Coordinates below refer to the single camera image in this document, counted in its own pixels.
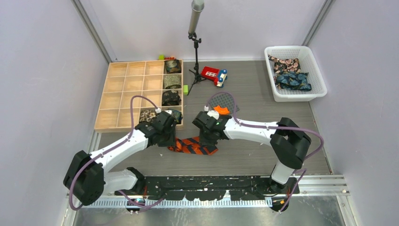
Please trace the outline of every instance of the orange striped cloth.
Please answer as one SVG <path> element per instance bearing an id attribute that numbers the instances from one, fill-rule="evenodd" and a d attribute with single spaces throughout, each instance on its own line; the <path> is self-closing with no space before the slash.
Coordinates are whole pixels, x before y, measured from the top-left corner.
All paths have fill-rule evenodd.
<path id="1" fill-rule="evenodd" d="M 187 154 L 213 155 L 217 151 L 216 146 L 200 145 L 200 138 L 193 137 L 180 140 L 176 137 L 176 146 L 169 146 L 169 150 Z"/>

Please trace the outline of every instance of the orange toy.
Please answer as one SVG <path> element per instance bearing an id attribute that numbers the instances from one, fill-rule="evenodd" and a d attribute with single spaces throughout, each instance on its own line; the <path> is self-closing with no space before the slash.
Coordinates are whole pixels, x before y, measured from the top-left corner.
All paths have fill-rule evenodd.
<path id="1" fill-rule="evenodd" d="M 218 105 L 218 106 L 214 107 L 213 109 L 214 109 L 215 111 L 217 111 L 219 114 L 224 114 L 224 115 L 230 114 L 230 112 L 229 112 L 229 110 L 227 109 L 227 107 L 221 108 L 220 105 Z"/>

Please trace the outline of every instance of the red toy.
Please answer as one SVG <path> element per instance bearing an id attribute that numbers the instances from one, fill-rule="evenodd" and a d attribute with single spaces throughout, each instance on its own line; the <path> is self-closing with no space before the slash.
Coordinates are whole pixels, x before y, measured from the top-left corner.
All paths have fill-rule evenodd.
<path id="1" fill-rule="evenodd" d="M 204 67 L 201 72 L 201 76 L 205 79 L 213 81 L 214 85 L 223 88 L 223 82 L 227 80 L 227 70 L 226 69 L 216 69 L 212 67 Z"/>

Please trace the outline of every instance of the wooden table surface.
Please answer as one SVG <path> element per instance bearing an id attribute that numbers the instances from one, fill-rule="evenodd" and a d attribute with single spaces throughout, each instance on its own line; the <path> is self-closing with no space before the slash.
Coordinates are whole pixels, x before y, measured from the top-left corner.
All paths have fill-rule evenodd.
<path id="1" fill-rule="evenodd" d="M 199 135 L 191 122 L 209 97 L 219 91 L 231 92 L 239 106 L 237 117 L 249 121 L 279 121 L 281 117 L 292 119 L 298 126 L 316 130 L 308 102 L 278 103 L 273 99 L 270 81 L 264 61 L 218 61 L 200 62 L 204 66 L 227 69 L 229 79 L 224 88 L 217 88 L 211 81 L 194 85 L 189 96 L 184 97 L 184 129 L 177 131 L 181 139 Z M 193 62 L 184 63 L 184 83 L 191 85 L 194 76 L 188 69 Z M 111 144 L 126 133 L 103 133 L 100 148 Z M 315 150 L 319 140 L 309 135 L 312 144 L 308 153 Z M 135 167 L 147 176 L 177 175 L 269 175 L 277 162 L 270 146 L 246 140 L 221 140 L 214 155 L 175 153 L 167 148 L 152 146 L 125 159 L 112 171 Z M 304 168 L 307 174 L 329 174 L 323 151 L 308 159 Z"/>

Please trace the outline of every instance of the laundry basket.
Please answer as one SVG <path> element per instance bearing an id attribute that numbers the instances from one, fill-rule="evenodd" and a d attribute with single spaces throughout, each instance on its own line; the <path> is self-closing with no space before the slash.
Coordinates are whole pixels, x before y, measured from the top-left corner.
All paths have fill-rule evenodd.
<path id="1" fill-rule="evenodd" d="M 301 72 L 309 73 L 307 80 L 308 83 L 311 84 L 312 90 L 304 92 L 298 90 L 277 89 L 273 79 L 273 76 L 275 75 L 273 71 L 274 62 L 269 60 L 268 54 L 279 59 L 298 58 L 299 64 L 301 66 Z M 327 94 L 326 85 L 310 48 L 306 46 L 267 47 L 264 50 L 264 56 L 266 58 L 267 71 L 269 73 L 269 79 L 275 101 L 310 101 L 316 97 L 323 97 Z"/>

